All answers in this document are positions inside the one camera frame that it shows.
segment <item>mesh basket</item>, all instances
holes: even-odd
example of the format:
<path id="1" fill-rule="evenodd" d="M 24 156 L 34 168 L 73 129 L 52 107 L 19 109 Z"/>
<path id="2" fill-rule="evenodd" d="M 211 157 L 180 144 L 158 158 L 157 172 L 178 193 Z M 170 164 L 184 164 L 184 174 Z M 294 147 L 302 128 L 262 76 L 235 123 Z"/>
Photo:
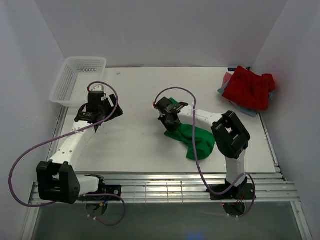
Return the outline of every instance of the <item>mesh basket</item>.
<path id="1" fill-rule="evenodd" d="M 50 101 L 65 107 L 80 107 L 87 102 L 87 86 L 101 81 L 107 60 L 102 57 L 67 58 L 50 93 Z"/>

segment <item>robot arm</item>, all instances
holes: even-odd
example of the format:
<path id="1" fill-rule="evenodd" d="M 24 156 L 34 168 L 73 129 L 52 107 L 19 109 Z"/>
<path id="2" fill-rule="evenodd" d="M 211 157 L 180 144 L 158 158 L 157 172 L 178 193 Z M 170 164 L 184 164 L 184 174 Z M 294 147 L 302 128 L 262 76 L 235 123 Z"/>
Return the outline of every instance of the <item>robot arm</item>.
<path id="1" fill-rule="evenodd" d="M 112 94 L 109 98 L 113 106 L 110 104 L 102 85 L 98 85 L 90 91 L 88 93 L 88 103 L 79 109 L 74 119 L 71 131 L 75 134 L 65 139 L 62 146 L 49 161 L 41 161 L 38 164 L 36 173 L 41 199 L 73 204 L 81 195 L 104 193 L 104 184 L 101 177 L 96 175 L 77 177 L 74 169 L 83 148 L 96 133 L 99 125 L 82 131 L 78 130 L 102 121 L 114 110 L 116 97 Z M 123 111 L 118 105 L 108 121 L 122 114 Z"/>
<path id="2" fill-rule="evenodd" d="M 173 104 L 163 97 L 155 108 L 160 113 L 158 119 L 169 132 L 176 131 L 181 124 L 193 124 L 194 110 L 185 102 Z M 225 156 L 226 183 L 232 184 L 240 174 L 245 173 L 245 154 L 250 134 L 232 111 L 221 115 L 196 110 L 195 124 L 213 133 L 219 151 Z M 237 188 L 244 182 L 246 182 L 245 175 L 234 186 Z"/>

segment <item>purple cable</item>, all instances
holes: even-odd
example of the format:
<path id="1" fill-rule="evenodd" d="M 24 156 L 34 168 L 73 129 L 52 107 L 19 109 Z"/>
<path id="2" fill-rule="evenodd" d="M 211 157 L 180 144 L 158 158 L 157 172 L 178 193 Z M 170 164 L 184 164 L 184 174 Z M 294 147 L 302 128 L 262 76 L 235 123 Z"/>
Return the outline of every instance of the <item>purple cable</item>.
<path id="1" fill-rule="evenodd" d="M 89 217 L 93 218 L 94 220 L 99 221 L 100 223 L 103 223 L 104 225 L 107 225 L 109 227 L 113 227 L 115 225 L 118 225 L 119 223 L 121 223 L 121 221 L 125 218 L 126 216 L 126 204 L 125 201 L 122 199 L 122 197 L 115 195 L 115 194 L 108 194 L 108 193 L 102 193 L 102 194 L 86 194 L 86 196 L 90 196 L 90 197 L 99 197 L 99 196 L 109 196 L 109 197 L 115 197 L 117 199 L 120 199 L 120 201 L 122 202 L 123 205 L 123 214 L 121 216 L 121 218 L 115 222 L 115 223 L 108 223 L 100 218 L 97 218 L 95 216 L 91 216 L 90 214 L 88 215 Z"/>
<path id="2" fill-rule="evenodd" d="M 94 81 L 92 83 L 89 84 L 89 86 L 87 87 L 88 89 L 90 89 L 90 87 L 93 85 L 93 84 L 103 84 L 103 85 L 106 85 L 107 87 L 109 87 L 113 92 L 114 92 L 114 95 L 115 95 L 115 99 L 116 99 L 116 102 L 115 102 L 115 105 L 114 105 L 114 109 L 112 110 L 112 112 L 110 113 L 109 116 L 107 116 L 105 119 L 99 121 L 99 122 L 96 122 L 94 124 L 91 124 L 89 126 L 86 126 L 86 127 L 83 127 L 81 129 L 78 130 L 78 132 L 81 132 L 81 131 L 84 131 L 86 129 L 89 129 L 89 128 L 92 128 L 94 126 L 97 126 L 97 125 L 100 125 L 102 123 L 104 123 L 106 120 L 108 120 L 116 111 L 117 107 L 118 107 L 118 94 L 116 92 L 116 90 L 110 86 L 109 84 L 105 83 L 105 82 L 102 82 L 102 81 Z M 76 134 L 74 131 L 72 132 L 69 132 L 65 135 L 62 135 L 62 136 L 58 136 L 56 138 L 53 138 L 53 139 L 50 139 L 48 141 L 44 141 L 42 143 L 39 143 L 38 145 L 35 145 L 33 147 L 31 147 L 30 149 L 28 149 L 27 151 L 25 151 L 24 153 L 22 153 L 22 155 L 20 157 L 18 157 L 18 159 L 14 162 L 14 164 L 12 165 L 11 167 L 11 170 L 10 170 L 10 173 L 9 173 L 9 189 L 10 189 L 10 192 L 12 194 L 12 197 L 14 198 L 14 200 L 16 200 L 19 204 L 25 206 L 25 207 L 29 207 L 29 208 L 38 208 L 38 207 L 44 207 L 44 206 L 48 206 L 48 205 L 51 205 L 51 204 L 54 204 L 55 202 L 54 201 L 51 201 L 51 202 L 47 202 L 47 203 L 41 203 L 41 204 L 37 204 L 37 205 L 32 205 L 32 204 L 28 204 L 28 203 L 25 203 L 23 201 L 21 201 L 18 196 L 16 195 L 15 191 L 14 191 L 14 188 L 13 188 L 13 185 L 12 185 L 12 176 L 14 174 L 14 170 L 17 166 L 17 164 L 20 162 L 20 160 L 25 156 L 27 155 L 28 153 L 30 153 L 32 150 L 35 150 L 43 145 L 46 145 L 46 144 L 49 144 L 49 143 L 52 143 L 54 141 L 57 141 L 59 139 L 63 139 L 63 138 L 66 138 L 66 137 L 69 137 L 73 134 Z"/>
<path id="3" fill-rule="evenodd" d="M 201 177 L 204 185 L 205 185 L 206 188 L 208 189 L 208 191 L 209 191 L 211 194 L 215 195 L 215 196 L 221 196 L 221 195 L 227 193 L 227 192 L 237 183 L 237 181 L 238 181 L 243 175 L 248 175 L 249 178 L 251 179 L 252 184 L 253 184 L 253 195 L 254 195 L 254 198 L 253 198 L 253 200 L 252 200 L 252 202 L 251 202 L 251 205 L 250 205 L 249 209 L 248 209 L 245 213 L 243 213 L 242 215 L 239 215 L 239 216 L 238 216 L 238 218 L 244 217 L 244 216 L 247 215 L 248 212 L 252 209 L 252 207 L 253 207 L 253 205 L 254 205 L 254 202 L 255 202 L 255 198 L 256 198 L 256 186 L 255 186 L 255 182 L 254 182 L 253 178 L 252 178 L 251 175 L 248 174 L 248 173 L 241 173 L 241 174 L 234 180 L 234 182 L 233 182 L 226 190 L 224 190 L 224 191 L 222 191 L 222 192 L 215 192 L 215 191 L 213 191 L 213 190 L 210 188 L 210 186 L 209 186 L 209 185 L 207 184 L 207 182 L 206 182 L 206 179 L 205 179 L 205 176 L 204 176 L 203 172 L 201 171 L 200 164 L 199 164 L 199 159 L 198 159 L 198 154 L 197 154 L 197 148 L 196 148 L 196 105 L 197 105 L 196 96 L 195 96 L 192 92 L 190 92 L 189 90 L 187 90 L 187 89 L 185 89 L 185 88 L 183 88 L 183 87 L 173 86 L 173 87 L 169 87 L 169 88 L 166 88 L 166 89 L 162 90 L 162 91 L 155 97 L 155 100 L 154 100 L 154 102 L 153 102 L 153 106 L 156 105 L 156 102 L 157 102 L 159 96 L 160 96 L 162 93 L 164 93 L 164 92 L 166 92 L 166 91 L 168 91 L 168 90 L 171 90 L 171 89 L 180 89 L 180 90 L 183 90 L 183 91 L 189 93 L 189 94 L 193 97 L 192 146 L 193 146 L 193 151 L 194 151 L 194 158 L 195 158 L 196 167 L 198 168 L 198 172 L 199 172 L 199 174 L 200 174 L 200 177 Z"/>

